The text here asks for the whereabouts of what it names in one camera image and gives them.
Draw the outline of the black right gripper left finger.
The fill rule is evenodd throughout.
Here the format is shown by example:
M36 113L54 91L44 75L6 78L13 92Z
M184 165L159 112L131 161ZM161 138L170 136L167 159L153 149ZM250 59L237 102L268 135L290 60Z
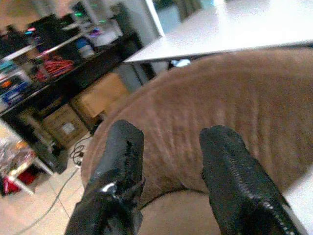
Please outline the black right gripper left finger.
M74 208L67 235L135 235L142 222L144 134L125 120L115 122L105 151Z

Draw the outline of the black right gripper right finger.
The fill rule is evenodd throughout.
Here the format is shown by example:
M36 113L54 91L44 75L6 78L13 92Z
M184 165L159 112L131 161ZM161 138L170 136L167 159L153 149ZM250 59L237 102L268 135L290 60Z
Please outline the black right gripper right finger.
M242 137L226 126L200 132L202 179L223 235L298 235L300 222Z

